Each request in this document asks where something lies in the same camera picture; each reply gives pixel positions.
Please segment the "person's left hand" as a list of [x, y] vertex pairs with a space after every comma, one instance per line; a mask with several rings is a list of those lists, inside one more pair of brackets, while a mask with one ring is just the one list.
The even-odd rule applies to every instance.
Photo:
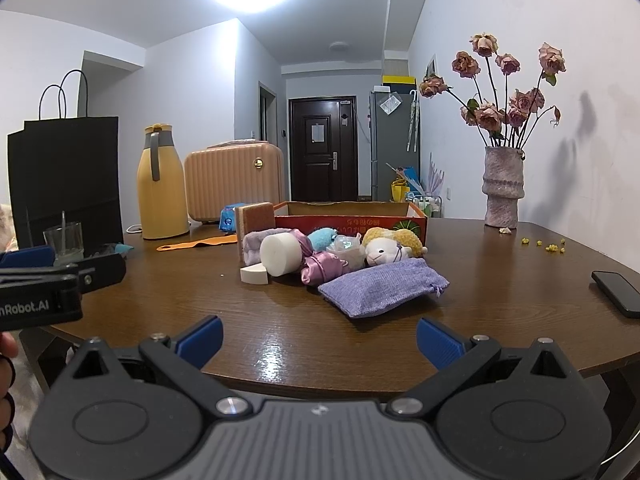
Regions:
[[14, 384], [15, 370], [12, 360], [18, 356], [17, 342], [10, 333], [2, 333], [0, 339], [0, 428], [1, 452], [9, 448], [10, 429], [14, 417], [14, 402], [10, 399], [9, 390]]

